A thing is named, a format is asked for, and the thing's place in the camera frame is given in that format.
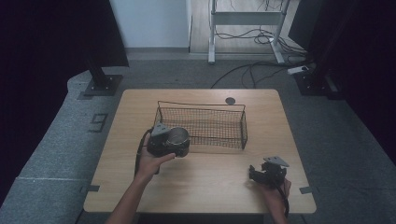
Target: white wall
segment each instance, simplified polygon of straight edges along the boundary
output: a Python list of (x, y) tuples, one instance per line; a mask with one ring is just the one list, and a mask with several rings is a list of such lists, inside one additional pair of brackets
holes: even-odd
[(187, 48), (190, 0), (110, 0), (125, 48)]

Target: black object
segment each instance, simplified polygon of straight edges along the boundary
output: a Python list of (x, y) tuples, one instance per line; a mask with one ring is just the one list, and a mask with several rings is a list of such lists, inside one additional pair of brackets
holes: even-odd
[(157, 123), (148, 140), (148, 152), (155, 157), (175, 153), (177, 157), (185, 157), (189, 153), (190, 136), (181, 127), (169, 129)]
[(136, 153), (136, 159), (134, 161), (134, 175), (136, 175), (137, 171), (139, 170), (140, 157), (142, 156), (142, 149), (143, 149), (143, 144), (145, 143), (146, 135), (148, 135), (148, 133), (151, 133), (151, 131), (152, 129), (147, 130), (145, 134), (143, 134), (142, 139), (140, 140), (139, 148), (137, 149), (137, 153)]
[(233, 97), (228, 97), (227, 99), (225, 99), (225, 103), (227, 103), (227, 105), (234, 105), (235, 99)]
[(88, 69), (92, 75), (92, 80), (84, 96), (113, 96), (122, 81), (122, 75), (105, 75), (98, 62), (94, 60), (90, 53), (85, 54)]
[(394, 8), (389, 0), (302, 0), (289, 37), (317, 64), (311, 74), (295, 76), (302, 95), (345, 99), (396, 163)]
[(67, 94), (89, 68), (128, 66), (108, 0), (1, 1), (0, 204), (43, 139)]
[(266, 161), (262, 164), (262, 172), (256, 171), (256, 169), (250, 165), (248, 169), (249, 179), (254, 180), (259, 184), (264, 184), (270, 189), (277, 189), (282, 196), (283, 203), (285, 204), (285, 217), (289, 215), (289, 201), (284, 191), (280, 186), (285, 182), (286, 168), (281, 166), (289, 166), (279, 157), (264, 158)]

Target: human hand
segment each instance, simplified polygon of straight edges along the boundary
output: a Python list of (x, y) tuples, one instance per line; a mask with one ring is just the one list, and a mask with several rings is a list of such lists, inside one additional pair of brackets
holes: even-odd
[[(284, 214), (286, 207), (279, 191), (277, 189), (271, 189), (264, 184), (259, 184), (259, 187), (260, 187), (260, 191), (262, 192), (265, 205), (267, 206), (275, 224), (288, 223)], [(287, 178), (285, 178), (285, 181), (280, 186), (280, 188), (282, 189), (283, 193), (286, 195), (286, 198), (289, 198), (290, 187), (291, 187), (291, 182)]]
[(160, 169), (160, 165), (166, 161), (170, 161), (175, 158), (175, 153), (170, 153), (162, 157), (154, 157), (148, 152), (148, 142), (149, 142), (150, 133), (146, 134), (146, 138), (142, 147), (142, 152), (140, 155), (139, 168), (136, 176), (134, 177), (136, 180), (142, 181), (144, 184), (147, 184), (151, 178), (157, 173), (158, 169)]

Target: floor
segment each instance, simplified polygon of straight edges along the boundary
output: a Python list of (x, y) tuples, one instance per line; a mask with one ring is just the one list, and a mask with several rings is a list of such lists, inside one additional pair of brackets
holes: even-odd
[[(69, 93), (56, 119), (26, 163), (0, 209), (0, 223), (103, 223), (108, 213), (81, 213), (87, 190), (111, 128), (123, 90), (208, 89), (220, 77), (244, 64), (268, 56), (219, 57), (210, 65), (205, 55), (135, 53), (130, 67), (105, 68), (122, 74), (112, 97), (78, 99), (91, 80), (88, 72), (68, 82)], [(290, 129), (312, 189), (317, 212), (291, 214), (290, 223), (396, 223), (396, 167), (345, 101), (307, 97), (294, 78), (274, 66), (254, 67), (260, 89), (279, 92)], [(215, 88), (241, 89), (243, 71), (223, 78)], [(244, 78), (252, 88), (251, 80)], [(92, 122), (107, 114), (99, 133)], [(142, 216), (139, 223), (271, 223), (257, 216)]]

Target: wire basket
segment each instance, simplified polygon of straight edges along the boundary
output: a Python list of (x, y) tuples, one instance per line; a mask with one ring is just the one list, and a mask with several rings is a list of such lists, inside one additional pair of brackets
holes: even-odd
[(154, 124), (157, 122), (169, 128), (186, 129), (190, 134), (191, 145), (244, 149), (248, 141), (244, 105), (193, 105), (159, 101)]

